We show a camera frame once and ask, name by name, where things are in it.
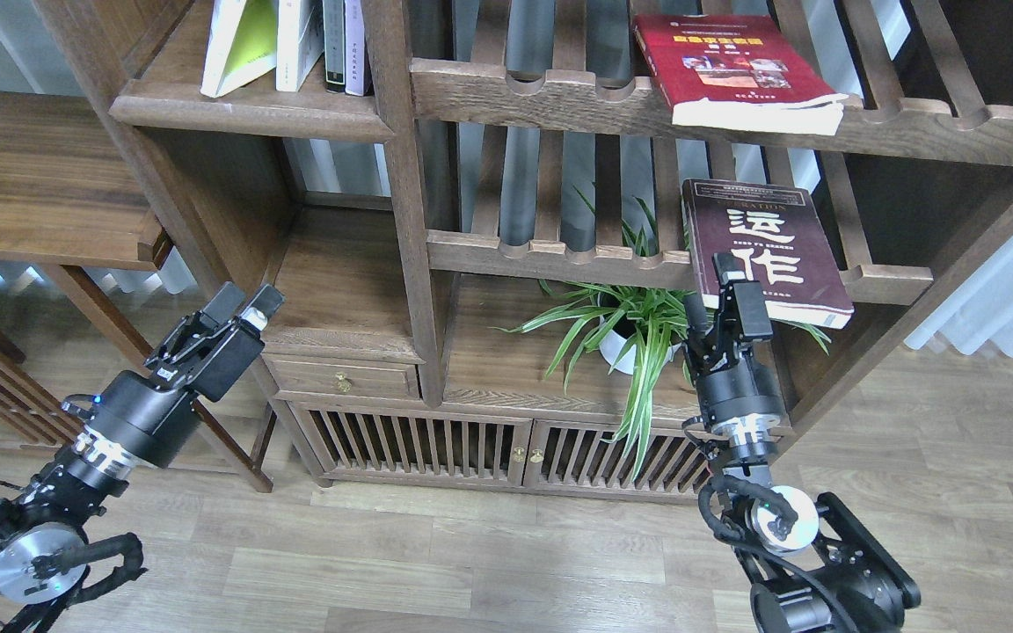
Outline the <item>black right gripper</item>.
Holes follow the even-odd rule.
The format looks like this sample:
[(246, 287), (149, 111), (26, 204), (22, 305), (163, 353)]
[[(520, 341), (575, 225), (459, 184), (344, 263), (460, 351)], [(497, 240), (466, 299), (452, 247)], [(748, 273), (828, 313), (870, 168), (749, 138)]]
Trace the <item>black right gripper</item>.
[(703, 297), (683, 299), (688, 322), (687, 365), (707, 432), (731, 440), (762, 440), (785, 414), (775, 374), (754, 357), (754, 342), (769, 341), (772, 327), (763, 289), (739, 280), (731, 252), (712, 256), (721, 286), (719, 308), (708, 324)]

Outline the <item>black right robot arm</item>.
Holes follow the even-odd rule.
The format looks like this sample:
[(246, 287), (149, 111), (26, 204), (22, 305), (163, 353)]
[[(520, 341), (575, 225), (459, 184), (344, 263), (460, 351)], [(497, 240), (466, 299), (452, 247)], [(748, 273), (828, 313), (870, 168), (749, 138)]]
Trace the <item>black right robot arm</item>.
[(731, 253), (712, 258), (719, 306), (707, 316), (698, 294), (684, 300), (686, 364), (700, 412), (684, 424), (706, 437), (711, 466), (698, 493), (701, 517), (729, 546), (749, 580), (760, 632), (898, 632), (922, 594), (892, 554), (840, 498), (772, 480), (770, 428), (785, 413), (776, 378), (753, 345), (773, 329), (762, 285)]

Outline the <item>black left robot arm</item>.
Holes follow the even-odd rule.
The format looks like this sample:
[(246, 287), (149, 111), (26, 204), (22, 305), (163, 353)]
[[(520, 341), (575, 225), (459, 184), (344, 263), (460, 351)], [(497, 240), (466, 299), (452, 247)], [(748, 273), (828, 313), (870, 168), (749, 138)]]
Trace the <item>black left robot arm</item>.
[(20, 489), (0, 499), (0, 594), (19, 602), (5, 632), (46, 632), (65, 609), (110, 594), (145, 572), (132, 533), (90, 542), (84, 523), (128, 488), (138, 465), (166, 468), (200, 423), (194, 404), (221, 400), (264, 349), (261, 339), (285, 297), (265, 284), (251, 299), (234, 283), (182, 317), (145, 360), (105, 391), (65, 397), (82, 432)]

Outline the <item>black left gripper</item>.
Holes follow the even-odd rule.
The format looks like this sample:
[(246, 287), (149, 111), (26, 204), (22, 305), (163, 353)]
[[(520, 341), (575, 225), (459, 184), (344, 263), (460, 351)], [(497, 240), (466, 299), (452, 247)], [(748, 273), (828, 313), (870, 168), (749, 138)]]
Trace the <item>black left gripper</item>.
[(200, 311), (182, 317), (145, 361), (148, 376), (124, 370), (87, 409), (64, 401), (84, 429), (72, 452), (93, 469), (169, 466), (200, 420), (198, 397), (217, 402), (264, 349), (260, 333), (285, 303), (271, 284), (246, 297), (225, 281)]

